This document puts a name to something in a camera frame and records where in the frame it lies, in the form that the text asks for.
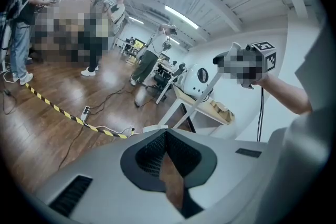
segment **wooden floor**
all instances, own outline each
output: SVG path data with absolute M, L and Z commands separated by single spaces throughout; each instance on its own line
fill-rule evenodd
M 93 126 L 105 125 L 117 131 L 132 126 L 136 132 L 142 132 L 143 127 L 159 122 L 174 102 L 175 96 L 170 91 L 168 98 L 159 105 L 153 99 L 137 108 L 134 105 L 135 98 L 138 102 L 145 103 L 153 94 L 150 89 L 132 87 L 129 84 L 133 68 L 125 62 L 125 56 L 121 56 L 117 49 L 103 57 L 95 77 L 83 77 L 80 74 L 83 68 L 60 67 L 50 63 L 34 63 L 27 67 L 34 74 L 30 85 L 52 103 L 77 117 L 81 116 L 85 105 L 96 106 L 108 94 L 124 87 L 124 92 L 113 95 L 107 101 L 105 109 L 97 115 L 91 115 L 88 123 Z M 55 111 L 25 86 L 6 83 L 6 87 L 16 97 L 17 106 L 11 115 L 5 115 L 2 110 L 0 112 L 1 150 L 14 179 L 24 190 L 33 192 L 57 171 L 81 125 Z M 6 97 L 7 111 L 12 104 Z M 182 116 L 182 110 L 177 110 L 168 122 L 169 127 Z M 180 128 L 189 130 L 186 123 Z M 118 139 L 84 128 L 74 141 L 62 167 L 91 148 L 117 143 Z M 168 174 L 174 173 L 170 168 L 166 171 Z

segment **man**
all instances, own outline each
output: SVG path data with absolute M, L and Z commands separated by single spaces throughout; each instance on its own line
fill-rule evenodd
M 102 17 L 95 18 L 95 30 L 90 33 L 90 37 L 86 38 L 86 46 L 90 50 L 90 66 L 81 72 L 83 76 L 95 76 L 96 71 L 99 70 L 98 62 L 102 56 L 102 49 L 107 48 L 109 38 L 109 27 L 113 30 L 118 28 L 114 33 L 119 30 L 120 25 L 125 17 L 124 0 L 115 0 L 116 4 L 110 8 L 108 3 L 104 3 L 102 9 Z
M 162 53 L 163 43 L 166 41 L 167 37 L 176 34 L 175 25 L 162 24 L 159 26 L 158 31 L 150 39 L 147 51 L 144 53 L 140 64 L 131 77 L 131 84 L 133 86 L 136 85 L 136 82 L 143 83 Z
M 289 85 L 271 74 L 266 74 L 264 78 L 253 84 L 263 87 L 295 114 L 300 115 L 312 111 L 308 95 L 304 89 Z
M 20 78 L 20 84 L 24 85 L 33 78 L 33 74 L 28 73 L 26 69 L 26 61 L 29 52 L 29 29 L 35 22 L 35 9 L 37 5 L 49 6 L 54 4 L 52 1 L 45 0 L 28 0 L 28 3 L 19 16 L 15 20 L 14 38 L 10 53 L 10 68 L 13 74 L 13 80 L 17 81 Z

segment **yellow and black caution tape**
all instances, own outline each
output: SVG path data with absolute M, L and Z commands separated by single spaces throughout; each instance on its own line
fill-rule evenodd
M 71 114 L 69 114 L 68 112 L 64 111 L 63 109 L 60 109 L 58 106 L 56 106 L 55 104 L 51 103 L 48 99 L 44 98 L 41 94 L 39 94 L 37 91 L 35 91 L 29 84 L 25 84 L 26 87 L 37 97 L 39 97 L 42 101 L 44 101 L 46 104 L 50 105 L 51 107 L 53 107 L 56 111 L 62 113 L 64 116 L 68 117 L 69 119 L 76 121 L 77 123 L 84 125 L 85 127 L 90 128 L 91 130 L 95 131 L 95 132 L 99 132 L 99 133 L 103 133 L 103 134 L 107 134 L 110 136 L 115 136 L 115 137 L 119 137 L 119 138 L 128 138 L 126 135 L 124 134 L 115 134 L 115 133 L 111 133 L 108 130 L 102 129 L 102 128 L 95 128 L 94 126 L 84 123 L 80 118 L 75 117 Z

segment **vent grille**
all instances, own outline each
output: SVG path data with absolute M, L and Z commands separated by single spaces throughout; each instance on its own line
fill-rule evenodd
M 65 217 L 69 217 L 79 200 L 92 182 L 92 178 L 77 176 L 49 207 Z

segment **human arm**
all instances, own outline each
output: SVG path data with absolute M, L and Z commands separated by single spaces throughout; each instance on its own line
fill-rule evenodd
M 175 25 L 167 25 L 167 24 L 161 24 L 159 26 L 159 31 L 162 31 L 162 30 L 166 30 L 166 29 L 175 29 L 176 26 Z
M 44 5 L 44 6 L 49 6 L 55 2 L 50 1 L 50 0 L 28 0 L 30 4 L 33 5 Z
M 271 74 L 266 74 L 265 78 L 255 84 L 263 87 L 295 114 L 312 111 L 311 104 L 304 89 L 289 85 Z

